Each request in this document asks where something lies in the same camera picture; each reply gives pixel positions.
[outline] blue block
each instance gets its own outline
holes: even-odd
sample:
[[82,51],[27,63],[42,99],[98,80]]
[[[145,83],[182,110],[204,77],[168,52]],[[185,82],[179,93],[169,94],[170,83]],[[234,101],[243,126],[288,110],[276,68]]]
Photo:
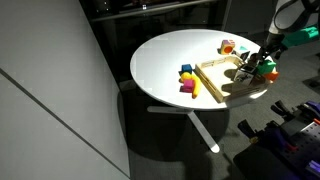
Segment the blue block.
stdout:
[[188,72],[188,73],[192,74],[192,67],[190,64],[184,64],[184,65],[182,65],[181,71],[182,71],[182,73]]

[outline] white round table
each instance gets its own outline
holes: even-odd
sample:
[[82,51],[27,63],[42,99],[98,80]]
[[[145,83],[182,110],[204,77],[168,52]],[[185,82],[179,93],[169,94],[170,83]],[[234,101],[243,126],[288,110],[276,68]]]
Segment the white round table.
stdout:
[[[201,132],[203,125],[193,110],[217,110],[239,106],[258,98],[260,92],[218,103],[210,92],[202,85],[197,98],[192,99],[190,93],[180,92],[179,82],[181,66],[215,60],[224,55],[218,53],[224,39],[232,39],[236,46],[244,46],[252,53],[259,51],[259,46],[243,37],[215,30],[191,29],[180,30],[159,35],[141,45],[133,54],[130,70],[138,87],[152,98],[171,105],[172,108],[149,107],[150,112],[186,113],[206,140],[209,133]],[[209,137],[209,147],[218,152],[219,147]]]

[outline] pink block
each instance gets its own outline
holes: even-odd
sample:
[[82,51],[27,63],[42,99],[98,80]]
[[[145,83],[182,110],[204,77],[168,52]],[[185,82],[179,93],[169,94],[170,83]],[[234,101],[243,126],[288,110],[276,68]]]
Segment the pink block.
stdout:
[[193,89],[194,89],[194,81],[192,79],[184,80],[182,91],[192,93]]

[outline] table leg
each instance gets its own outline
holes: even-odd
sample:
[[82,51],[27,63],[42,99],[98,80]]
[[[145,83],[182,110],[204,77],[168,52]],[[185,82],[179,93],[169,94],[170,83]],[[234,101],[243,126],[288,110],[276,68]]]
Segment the table leg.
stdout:
[[159,107],[159,106],[149,106],[147,110],[148,112],[152,112],[152,113],[187,114],[191,122],[193,123],[193,125],[197,128],[203,140],[209,146],[210,150],[214,153],[218,153],[220,151],[218,144],[211,137],[211,135],[209,134],[207,129],[203,126],[200,119],[197,117],[197,115],[194,113],[193,110],[175,108],[175,107]]

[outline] wooden tray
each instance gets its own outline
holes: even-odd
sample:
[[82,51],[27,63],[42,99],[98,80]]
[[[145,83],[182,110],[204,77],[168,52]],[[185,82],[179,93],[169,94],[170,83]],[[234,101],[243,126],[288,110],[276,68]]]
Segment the wooden tray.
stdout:
[[196,64],[195,73],[218,102],[261,92],[270,84],[263,76],[256,75],[250,85],[233,81],[237,68],[243,61],[235,55]]

